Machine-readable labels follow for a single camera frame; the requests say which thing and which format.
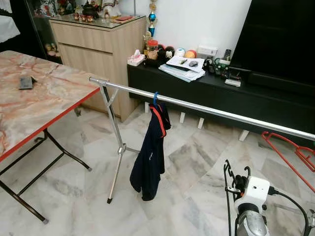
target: navy blue jacket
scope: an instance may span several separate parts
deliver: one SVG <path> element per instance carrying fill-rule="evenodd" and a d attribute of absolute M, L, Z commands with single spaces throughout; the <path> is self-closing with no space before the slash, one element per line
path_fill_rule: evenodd
<path fill-rule="evenodd" d="M 144 201 L 155 197 L 160 181 L 159 175 L 165 172 L 163 139 L 166 130 L 171 127 L 165 104 L 157 104 L 157 107 L 153 104 L 149 106 L 152 112 L 151 121 L 130 175 L 132 187 L 137 192 L 142 189 Z"/>

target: television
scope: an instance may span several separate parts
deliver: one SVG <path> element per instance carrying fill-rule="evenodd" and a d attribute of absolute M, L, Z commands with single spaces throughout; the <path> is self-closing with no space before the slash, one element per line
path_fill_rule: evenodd
<path fill-rule="evenodd" d="M 314 0 L 252 0 L 230 68 L 248 83 L 315 95 Z"/>

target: black tv console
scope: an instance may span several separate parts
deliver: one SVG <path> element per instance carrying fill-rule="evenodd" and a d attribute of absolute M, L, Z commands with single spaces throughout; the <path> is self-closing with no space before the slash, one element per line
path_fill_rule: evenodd
<path fill-rule="evenodd" d="M 245 82 L 242 82 L 241 87 L 237 88 L 225 84 L 220 77 L 208 73 L 196 81 L 187 83 L 157 68 L 145 67 L 143 64 L 139 66 L 128 65 L 128 81 L 129 86 L 136 89 L 149 92 L 158 91 L 161 95 L 308 133 L 315 133 L 315 99 L 309 95 L 286 92 Z M 152 102 L 151 99 L 140 95 L 132 93 L 129 95 L 132 98 Z M 265 131 L 263 128 L 239 121 L 184 107 L 179 108 L 173 104 L 168 104 L 168 106 L 251 132 L 261 133 Z M 287 134 L 282 135 L 299 145 L 314 147 L 314 143 L 310 140 Z"/>

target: table frame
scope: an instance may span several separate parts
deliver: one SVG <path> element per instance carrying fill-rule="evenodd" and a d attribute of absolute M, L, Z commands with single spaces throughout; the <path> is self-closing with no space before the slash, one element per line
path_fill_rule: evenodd
<path fill-rule="evenodd" d="M 36 211 L 32 206 L 30 206 L 27 202 L 25 202 L 20 195 L 23 194 L 33 183 L 35 183 L 36 180 L 38 180 L 39 177 L 41 177 L 47 170 L 49 170 L 60 158 L 62 158 L 63 155 L 67 155 L 74 159 L 75 161 L 79 162 L 81 165 L 83 165 L 88 171 L 91 171 L 92 168 L 89 167 L 85 162 L 80 160 L 78 157 L 74 156 L 70 152 L 68 152 L 66 149 L 64 149 L 57 140 L 48 132 L 47 128 L 43 130 L 44 137 L 37 137 L 34 141 L 36 144 L 28 149 L 26 152 L 24 152 L 21 156 L 19 156 L 16 160 L 14 160 L 10 165 L 8 165 L 6 168 L 4 168 L 0 172 L 0 176 L 4 174 L 6 171 L 8 171 L 11 167 L 13 167 L 16 163 L 18 163 L 20 160 L 22 160 L 27 154 L 29 154 L 32 150 L 37 148 L 41 143 L 43 143 L 45 140 L 50 139 L 62 152 L 56 159 L 54 159 L 44 170 L 42 170 L 38 175 L 36 175 L 19 193 L 15 193 L 12 189 L 10 189 L 7 185 L 5 185 L 0 180 L 0 187 L 3 188 L 8 194 L 10 194 L 15 200 L 17 200 L 22 206 L 24 206 L 27 210 L 29 210 L 33 215 L 35 215 L 40 221 L 42 221 L 44 224 L 47 224 L 49 220 L 42 216 L 38 211 Z"/>

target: clothes rack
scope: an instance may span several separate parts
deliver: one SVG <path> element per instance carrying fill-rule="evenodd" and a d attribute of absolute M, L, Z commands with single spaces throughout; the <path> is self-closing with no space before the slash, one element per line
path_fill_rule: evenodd
<path fill-rule="evenodd" d="M 113 109 L 112 104 L 113 104 L 113 102 L 115 100 L 115 97 L 116 97 L 116 95 L 117 95 L 119 90 L 135 93 L 135 94 L 138 94 L 138 95 L 141 95 L 141 96 L 145 96 L 145 97 L 149 97 L 149 98 L 154 98 L 155 94 L 151 93 L 151 92 L 143 91 L 143 90 L 140 90 L 140 89 L 136 89 L 136 88 L 131 88 L 131 87 L 123 86 L 123 85 L 118 85 L 118 84 L 112 83 L 110 81 L 97 79 L 97 78 L 93 78 L 93 77 L 90 77 L 89 80 L 91 82 L 97 83 L 100 86 L 100 92 L 101 92 L 101 94 L 103 96 L 104 103 L 106 105 L 106 109 L 108 111 L 108 115 L 109 115 L 111 124 L 112 124 L 113 129 L 114 129 L 114 133 L 116 135 L 116 138 L 117 138 L 117 141 L 118 141 L 118 145 L 119 145 L 119 149 L 118 149 L 118 155 L 119 155 L 118 164 L 117 164 L 117 167 L 116 167 L 116 172 L 115 172 L 114 180 L 113 180 L 113 183 L 112 183 L 111 191 L 110 191 L 109 197 L 107 199 L 107 203 L 111 203 L 111 201 L 113 199 L 113 192 L 114 192 L 114 188 L 115 188 L 115 184 L 116 184 L 116 180 L 117 180 L 117 176 L 118 176 L 118 172 L 119 172 L 119 167 L 120 167 L 120 164 L 121 164 L 124 152 L 126 150 L 128 150 L 128 151 L 133 151 L 133 152 L 139 153 L 138 150 L 129 148 L 125 143 L 123 143 L 123 140 L 122 140 L 122 137 L 120 135 L 120 131 L 119 131 L 119 128 L 118 128 L 118 125 L 117 125 L 117 121 L 116 121 L 116 118 L 115 118 L 114 109 Z M 109 96 L 107 87 L 112 87 L 112 88 L 115 89 L 115 91 L 114 91 L 114 93 L 113 93 L 113 95 L 111 97 Z M 304 139 L 315 141 L 315 135 L 314 134 L 307 133 L 307 132 L 304 132 L 304 131 L 300 131 L 300 130 L 284 127 L 284 126 L 277 125 L 277 124 L 272 124 L 272 123 L 265 122 L 265 121 L 258 120 L 258 119 L 253 119 L 253 118 L 249 118 L 249 117 L 240 116 L 240 115 L 237 115 L 237 114 L 233 114 L 233 113 L 217 110 L 217 109 L 214 109 L 214 108 L 210 108 L 210 107 L 206 107 L 206 106 L 202 106 L 202 105 L 198 105 L 198 104 L 182 101 L 182 100 L 171 98 L 171 97 L 167 97 L 167 96 L 157 95 L 156 98 L 157 98 L 157 100 L 160 100 L 160 101 L 173 103 L 173 104 L 176 104 L 176 105 L 179 105 L 179 106 L 182 106 L 182 107 L 186 107 L 186 108 L 190 108 L 190 109 L 194 109 L 194 110 L 197 110 L 197 111 L 210 113 L 210 114 L 213 114 L 213 115 L 216 115 L 216 116 L 229 118 L 229 119 L 241 121 L 241 122 L 244 122 L 244 123 L 256 125 L 256 126 L 259 126 L 259 127 L 262 127 L 262 128 L 266 128 L 267 130 L 274 130 L 274 131 L 282 132 L 282 133 L 285 133 L 285 134 L 290 134 L 290 135 L 297 136 L 297 137 L 300 137 L 300 138 L 304 138 Z"/>

